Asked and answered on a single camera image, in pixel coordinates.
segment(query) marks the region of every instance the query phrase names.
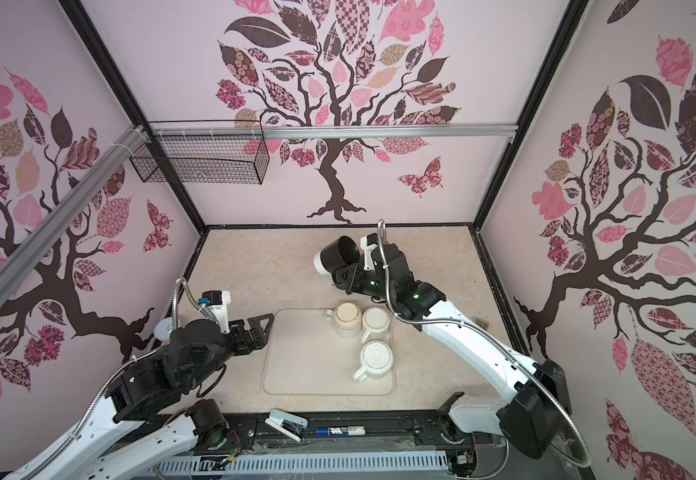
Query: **black frame edge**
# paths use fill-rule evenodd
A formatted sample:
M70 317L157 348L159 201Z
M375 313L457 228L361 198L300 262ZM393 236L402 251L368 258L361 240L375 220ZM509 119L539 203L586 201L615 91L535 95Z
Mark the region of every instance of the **black frame edge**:
M103 74L105 81L111 87L116 99L122 105L124 112L129 117L129 120L135 125L141 125L145 129L145 133L150 137L151 143L148 144L148 149L151 151L151 155L156 160L157 165L161 168L164 173L164 177L168 179L169 186L172 188L175 197L178 198L180 205L183 207L185 214L190 219L190 222L196 227L196 231L203 233L207 226L201 219L196 205L190 198L188 191L185 186L179 181L177 174L172 168L171 164L167 159L167 154L161 147L161 144L156 140L151 130L151 126L148 120L145 118L143 111L140 109L140 105L134 99L132 91L127 86L124 81L124 76L122 72L118 70L116 63L113 60L110 52L105 47L100 34L97 29L92 24L87 11L84 9L81 0L58 0L60 6L65 11L68 20L71 22L73 27L78 33L78 36L84 42L87 47L89 54L94 59L100 72Z
M564 54L569 47L574 33L577 31L580 19L587 5L588 0L571 0L567 5L567 9L562 16L562 21L551 42L551 47L545 55L540 72L535 79L535 83L532 85L532 90L529 91L529 96L527 96L527 101L524 103L522 112L518 116L518 129L516 130L516 135L511 143L508 144L505 151L503 151L498 166L495 169L495 173L489 181L489 186L482 199L482 204L478 207L476 218L473 220L473 225L477 230L484 226L487 215L489 215L489 211L500 192L500 187L508 176L508 171L511 169L511 165L516 158L516 153L521 147L527 132L529 132L532 120L535 118L540 103L545 98L548 86L553 80L558 64L562 61L562 58L564 58Z

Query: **tree mural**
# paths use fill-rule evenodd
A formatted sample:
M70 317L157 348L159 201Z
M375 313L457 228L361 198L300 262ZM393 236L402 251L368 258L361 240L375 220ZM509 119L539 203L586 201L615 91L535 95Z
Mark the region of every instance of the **tree mural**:
M618 370L627 368L630 348L644 390L696 436L696 382L685 376L696 376L696 321L670 309L696 304L696 74L684 40L660 38L657 54L660 76L675 86L650 75L626 78L630 108L616 106L606 90L584 131L573 124L562 133L562 159L532 195L549 220L540 237L557 270L540 310L515 300L529 321L527 338L536 337L548 358L546 329L567 294L581 290L594 329L612 318ZM611 188L611 178L622 180ZM623 328L628 316L633 337ZM664 352L646 332L684 352Z
M249 16L235 20L226 29L255 45L243 50L220 42L223 63L242 87L223 80L219 82L217 97L238 110L237 126L256 120L258 114L266 125L302 127L447 124L459 110L439 105L456 85L433 83L446 58L422 61L428 55L433 57L444 39L438 15L426 23L435 7L433 0L422 0L419 5L416 0L371 0L377 5L372 8L380 12L377 21L385 16L377 40L367 39L370 26L376 21L375 15L370 14L370 0L282 0L273 2L277 12L268 0L236 3L256 15L276 15L284 25L282 28L263 16ZM332 3L336 20L328 24L325 19ZM426 38L412 40L413 35L424 32L428 33ZM377 55L376 44L391 37L401 43L389 44ZM271 59L266 51L273 55L271 49L283 45L291 52ZM262 110L242 108L251 99L259 99ZM407 101L419 107L408 111ZM437 106L426 109L426 105ZM289 159L302 168L318 163L319 174L332 195L308 217L333 212L336 220L349 224L343 212L366 210L346 198L335 161L364 161L368 150L378 160L390 162L389 154L408 154L428 144L422 138L384 138L379 142L382 148L374 141L371 143L364 138L324 138L272 140L266 146L269 151L279 151L282 164ZM256 149L257 145L251 144L248 151ZM437 159L435 169L429 167L424 175L404 175L399 180L422 196L428 187L440 185L439 168Z
M15 74L10 74L10 79L23 96L26 109L0 127L0 265L15 251L25 233L30 234L44 215L58 205L61 185L67 182L73 188L78 183L72 172L91 168L100 155L93 128L74 140L62 109L50 117L46 100L30 82ZM6 108L12 96L10 88L0 85L0 120L13 116ZM46 135L47 123L50 135ZM24 140L23 131L29 140ZM49 167L45 172L52 172L50 179L42 178L40 162ZM38 284L0 308L0 318L11 318L6 324L0 322L5 324L0 326L0 373L4 379L30 390L31 367L58 358L67 326L75 336L100 333L115 337L124 360L130 357L132 349L146 347L148 339L142 339L139 333L152 308L127 324L119 317L85 312L81 302L81 296L94 291L90 279L104 274L93 258L116 254L124 246L116 240L127 223L131 200L116 197L123 183L121 167L36 265ZM154 222L151 235L158 230L162 233L159 240L166 245L163 229L169 228L170 220L158 210L152 213L151 207L149 202L148 213ZM95 237L102 240L85 243ZM28 340L21 342L26 335Z

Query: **mug handle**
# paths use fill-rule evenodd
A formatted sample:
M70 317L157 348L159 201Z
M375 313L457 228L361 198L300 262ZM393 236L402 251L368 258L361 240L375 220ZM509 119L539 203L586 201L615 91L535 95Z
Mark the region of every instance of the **mug handle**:
M366 380L366 369L364 367L360 367L358 370L356 370L356 373L353 374L353 381L361 383L364 380Z

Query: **butterfly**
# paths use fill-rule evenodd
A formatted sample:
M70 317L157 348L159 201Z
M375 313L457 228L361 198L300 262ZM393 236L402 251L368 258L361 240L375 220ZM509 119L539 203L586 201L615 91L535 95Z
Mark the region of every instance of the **butterfly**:
M399 177L399 180L404 185L411 186L412 191L422 198L422 193L427 190L426 185L430 185L431 187L443 186L441 185L442 176L439 173L439 170L442 168L441 161L439 161L440 158L441 157L434 158L433 161L428 164L426 172L422 174L422 176L402 175Z
M159 248L168 246L170 244L169 236L166 234L165 230L168 230L170 222L174 221L170 220L166 214L160 214L158 208L153 205L150 200L148 200L148 216L151 217L151 223L154 225L154 228L151 230L151 233L145 237L143 252L153 250L157 246Z

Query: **white tray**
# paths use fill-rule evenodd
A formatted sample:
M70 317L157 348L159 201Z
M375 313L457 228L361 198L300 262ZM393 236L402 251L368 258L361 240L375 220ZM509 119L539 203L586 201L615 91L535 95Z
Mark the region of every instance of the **white tray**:
M353 381L353 373L360 367L361 340L339 337L332 322L324 318L325 313L292 309L276 314L266 346L263 391L269 395L390 394L393 368L381 379ZM383 341L393 350L390 329Z

